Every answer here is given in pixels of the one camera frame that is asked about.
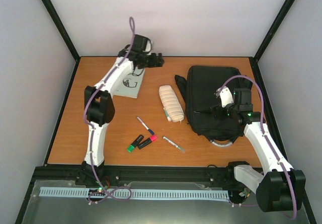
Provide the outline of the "grey Great Gatsby book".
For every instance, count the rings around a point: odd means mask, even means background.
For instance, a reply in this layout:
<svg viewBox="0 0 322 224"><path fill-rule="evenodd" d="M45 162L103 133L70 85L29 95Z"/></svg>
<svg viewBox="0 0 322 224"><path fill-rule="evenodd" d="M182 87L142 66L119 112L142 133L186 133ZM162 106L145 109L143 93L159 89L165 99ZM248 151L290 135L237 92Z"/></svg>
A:
<svg viewBox="0 0 322 224"><path fill-rule="evenodd" d="M136 68L129 73L116 89L114 95L136 99L143 81L145 69Z"/></svg>

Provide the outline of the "black student bag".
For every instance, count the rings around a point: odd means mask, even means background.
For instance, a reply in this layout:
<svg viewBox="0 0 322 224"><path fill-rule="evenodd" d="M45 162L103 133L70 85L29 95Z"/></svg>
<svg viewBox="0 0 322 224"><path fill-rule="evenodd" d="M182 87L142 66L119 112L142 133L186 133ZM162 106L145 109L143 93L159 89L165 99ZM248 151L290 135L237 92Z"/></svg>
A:
<svg viewBox="0 0 322 224"><path fill-rule="evenodd" d="M189 68L186 78L174 76L192 130L218 147L228 147L243 135L232 118L215 114L221 104L216 91L236 75L240 75L240 71L235 67L195 65Z"/></svg>

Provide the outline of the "beige ribbed pencil case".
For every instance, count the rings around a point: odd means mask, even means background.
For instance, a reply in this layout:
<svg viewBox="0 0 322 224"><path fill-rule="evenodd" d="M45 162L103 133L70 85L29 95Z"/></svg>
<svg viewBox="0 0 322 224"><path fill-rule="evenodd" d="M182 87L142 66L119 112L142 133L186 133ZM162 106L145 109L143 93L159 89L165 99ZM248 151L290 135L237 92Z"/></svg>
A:
<svg viewBox="0 0 322 224"><path fill-rule="evenodd" d="M160 86L159 97L172 122L182 122L184 120L184 111L172 87L170 85Z"/></svg>

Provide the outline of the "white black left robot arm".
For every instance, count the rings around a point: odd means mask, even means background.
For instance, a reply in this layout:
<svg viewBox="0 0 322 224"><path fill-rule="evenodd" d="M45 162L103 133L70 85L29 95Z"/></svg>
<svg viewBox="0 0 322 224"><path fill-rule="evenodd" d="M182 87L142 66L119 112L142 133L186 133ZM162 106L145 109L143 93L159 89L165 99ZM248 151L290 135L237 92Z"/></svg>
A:
<svg viewBox="0 0 322 224"><path fill-rule="evenodd" d="M161 53L152 53L149 38L134 35L133 42L122 49L106 75L93 87L85 88L84 122L89 127L88 147L82 168L89 170L87 179L94 185L104 181L104 144L109 123L115 115L113 95L125 77L135 69L161 67Z"/></svg>

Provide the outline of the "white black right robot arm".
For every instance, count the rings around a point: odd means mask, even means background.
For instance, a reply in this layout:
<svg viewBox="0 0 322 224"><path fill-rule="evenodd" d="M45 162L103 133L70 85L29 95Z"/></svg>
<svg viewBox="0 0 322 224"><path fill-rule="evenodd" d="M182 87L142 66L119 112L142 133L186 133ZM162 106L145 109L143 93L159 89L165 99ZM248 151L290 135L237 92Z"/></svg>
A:
<svg viewBox="0 0 322 224"><path fill-rule="evenodd" d="M262 166L258 173L248 164L236 164L233 176L256 195L263 212L293 211L301 209L306 178L301 170L295 170L276 146L262 112L255 112L250 89L219 88L214 115L231 118L253 146Z"/></svg>

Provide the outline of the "silver pen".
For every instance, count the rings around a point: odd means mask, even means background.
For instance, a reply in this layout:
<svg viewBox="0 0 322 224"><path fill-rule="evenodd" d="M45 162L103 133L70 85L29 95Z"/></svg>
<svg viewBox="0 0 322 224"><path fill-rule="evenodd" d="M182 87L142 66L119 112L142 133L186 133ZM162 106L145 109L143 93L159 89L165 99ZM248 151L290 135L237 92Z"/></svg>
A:
<svg viewBox="0 0 322 224"><path fill-rule="evenodd" d="M167 141L168 143L170 143L172 146L174 146L175 148L179 149L180 151L182 151L183 153L185 153L185 150L180 147L178 144L176 144L175 142L173 142L172 140L170 140L169 138L167 138L166 136L162 137L165 141Z"/></svg>

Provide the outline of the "green white glue stick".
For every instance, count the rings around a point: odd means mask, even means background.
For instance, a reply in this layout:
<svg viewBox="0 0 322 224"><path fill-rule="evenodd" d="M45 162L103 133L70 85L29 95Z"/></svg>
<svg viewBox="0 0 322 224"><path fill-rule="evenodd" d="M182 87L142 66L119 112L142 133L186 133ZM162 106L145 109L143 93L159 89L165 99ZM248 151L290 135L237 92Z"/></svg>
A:
<svg viewBox="0 0 322 224"><path fill-rule="evenodd" d="M171 117L169 116L168 112L166 111L166 109L164 108L164 112L165 112L165 115L167 117L167 120L168 121L172 121Z"/></svg>

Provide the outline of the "blue capped white marker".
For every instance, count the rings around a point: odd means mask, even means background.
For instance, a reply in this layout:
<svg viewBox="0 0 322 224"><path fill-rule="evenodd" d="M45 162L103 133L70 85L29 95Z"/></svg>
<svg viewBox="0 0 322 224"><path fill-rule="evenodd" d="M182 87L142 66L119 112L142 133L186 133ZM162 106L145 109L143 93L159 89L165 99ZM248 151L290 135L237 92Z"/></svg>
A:
<svg viewBox="0 0 322 224"><path fill-rule="evenodd" d="M154 135L154 132L141 120L140 117L136 116L136 118L151 135Z"/></svg>

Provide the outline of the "pink black highlighter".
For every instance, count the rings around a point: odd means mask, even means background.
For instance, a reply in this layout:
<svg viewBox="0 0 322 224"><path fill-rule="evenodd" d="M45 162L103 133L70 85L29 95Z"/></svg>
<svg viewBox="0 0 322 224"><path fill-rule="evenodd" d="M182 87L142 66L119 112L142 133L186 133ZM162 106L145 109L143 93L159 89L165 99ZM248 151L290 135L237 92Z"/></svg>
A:
<svg viewBox="0 0 322 224"><path fill-rule="evenodd" d="M149 138L147 138L146 140L144 140L143 142L141 142L140 144L138 144L138 149L142 149L146 146L148 146L149 144L151 144L153 141L155 141L157 139L156 135L152 135Z"/></svg>

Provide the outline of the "green black highlighter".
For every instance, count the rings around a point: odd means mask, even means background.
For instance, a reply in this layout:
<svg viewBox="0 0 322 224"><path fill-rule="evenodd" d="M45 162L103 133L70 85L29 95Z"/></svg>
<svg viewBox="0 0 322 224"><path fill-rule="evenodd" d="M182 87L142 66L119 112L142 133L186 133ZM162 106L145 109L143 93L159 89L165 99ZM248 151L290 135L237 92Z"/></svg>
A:
<svg viewBox="0 0 322 224"><path fill-rule="evenodd" d="M140 134L133 142L132 144L127 148L127 151L129 153L131 153L137 146L139 143L141 143L141 141L143 140L144 136L142 134Z"/></svg>

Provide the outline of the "black aluminium frame rail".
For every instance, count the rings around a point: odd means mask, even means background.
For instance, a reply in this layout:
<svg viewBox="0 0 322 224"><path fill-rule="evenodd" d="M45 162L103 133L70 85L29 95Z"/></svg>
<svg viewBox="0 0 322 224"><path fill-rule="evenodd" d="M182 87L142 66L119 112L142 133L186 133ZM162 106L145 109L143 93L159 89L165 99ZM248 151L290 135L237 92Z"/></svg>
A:
<svg viewBox="0 0 322 224"><path fill-rule="evenodd" d="M96 179L80 165L48 165L36 167L32 181L72 180L76 185L98 186ZM104 166L102 184L121 186L131 182L197 183L222 189L245 188L233 178L231 170L219 167L140 167Z"/></svg>

